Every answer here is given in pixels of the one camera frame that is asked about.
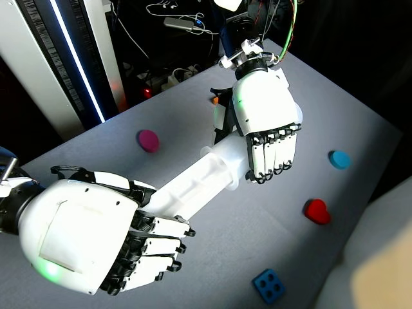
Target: red heart-shaped object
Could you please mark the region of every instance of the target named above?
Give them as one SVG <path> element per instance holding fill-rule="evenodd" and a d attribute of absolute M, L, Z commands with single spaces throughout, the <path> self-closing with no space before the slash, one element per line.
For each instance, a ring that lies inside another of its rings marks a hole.
<path fill-rule="evenodd" d="M 320 199 L 310 201 L 304 210 L 304 215 L 320 225 L 328 224 L 331 220 L 326 204 Z"/>

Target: blue disc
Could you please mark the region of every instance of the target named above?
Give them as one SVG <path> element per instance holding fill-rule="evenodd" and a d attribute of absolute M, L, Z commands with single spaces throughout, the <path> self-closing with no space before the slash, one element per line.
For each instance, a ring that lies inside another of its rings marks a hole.
<path fill-rule="evenodd" d="M 329 161 L 337 169 L 346 169 L 350 165 L 350 157 L 343 151 L 332 151 L 329 154 Z"/>

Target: led light strip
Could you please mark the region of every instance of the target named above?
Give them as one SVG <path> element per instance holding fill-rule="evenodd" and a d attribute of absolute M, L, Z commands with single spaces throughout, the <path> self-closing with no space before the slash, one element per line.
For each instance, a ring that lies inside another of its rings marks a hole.
<path fill-rule="evenodd" d="M 82 76 L 84 85 L 86 86 L 86 89 L 88 90 L 88 93 L 89 93 L 89 95 L 90 95 L 91 101 L 93 102 L 93 105 L 95 106 L 95 109 L 96 109 L 96 112 L 97 112 L 97 114 L 98 114 L 98 116 L 99 116 L 99 118 L 100 118 L 100 121 L 101 121 L 102 123 L 104 123 L 105 120 L 104 120 L 102 111 L 100 110 L 100 107 L 99 107 L 98 104 L 97 104 L 97 101 L 96 101 L 96 98 L 95 98 L 95 95 L 94 95 L 93 91 L 91 90 L 91 87 L 90 87 L 90 84 L 89 84 L 89 80 L 88 80 L 86 74 L 84 73 L 82 64 L 80 63 L 79 56 L 77 56 L 77 52 L 76 52 L 76 50 L 75 50 L 75 47 L 74 47 L 74 45 L 73 45 L 73 43 L 72 43 L 72 41 L 71 41 L 71 39 L 70 39 L 69 32 L 67 31 L 66 25 L 64 24 L 63 17 L 62 17 L 62 15 L 61 15 L 61 13 L 60 13 L 59 7 L 57 6 L 56 0 L 50 0 L 50 3 L 51 3 L 51 6 L 53 7 L 54 14 L 55 14 L 56 17 L 57 17 L 57 21 L 59 22 L 60 28 L 61 28 L 61 30 L 62 30 L 62 32 L 63 32 L 64 38 L 66 39 L 66 42 L 67 42 L 67 44 L 68 44 L 68 46 L 69 46 L 70 52 L 71 52 L 71 54 L 73 55 L 73 59 L 74 59 L 75 62 L 76 62 L 77 68 L 79 69 L 80 75 Z"/>

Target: gray table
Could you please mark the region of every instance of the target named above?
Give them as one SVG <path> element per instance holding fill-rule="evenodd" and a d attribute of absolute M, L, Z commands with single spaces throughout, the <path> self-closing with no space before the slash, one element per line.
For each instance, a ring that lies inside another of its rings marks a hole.
<path fill-rule="evenodd" d="M 278 46 L 266 41 L 268 51 Z M 293 168 L 264 185 L 242 180 L 224 191 L 191 223 L 183 268 L 161 283 L 117 297 L 78 294 L 37 275 L 17 238 L 0 236 L 1 308 L 266 308 L 250 281 L 273 268 L 286 294 L 274 308 L 307 308 L 357 224 L 398 141 L 400 132 L 328 79 L 287 55 L 282 68 L 303 110 Z M 50 166 L 81 165 L 161 187 L 212 143 L 210 87 L 231 87 L 234 74 L 215 66 L 66 142 L 24 168 L 43 184 Z M 136 133 L 152 129 L 161 148 L 147 154 Z M 327 158 L 332 149 L 352 159 L 346 171 Z M 303 214 L 310 198 L 328 204 L 333 221 L 318 226 Z"/>

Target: beige object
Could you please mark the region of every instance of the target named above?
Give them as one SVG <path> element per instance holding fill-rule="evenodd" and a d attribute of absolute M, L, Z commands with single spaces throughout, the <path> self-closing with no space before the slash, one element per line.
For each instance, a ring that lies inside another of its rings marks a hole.
<path fill-rule="evenodd" d="M 357 309 L 412 308 L 412 224 L 355 271 L 351 289 Z"/>

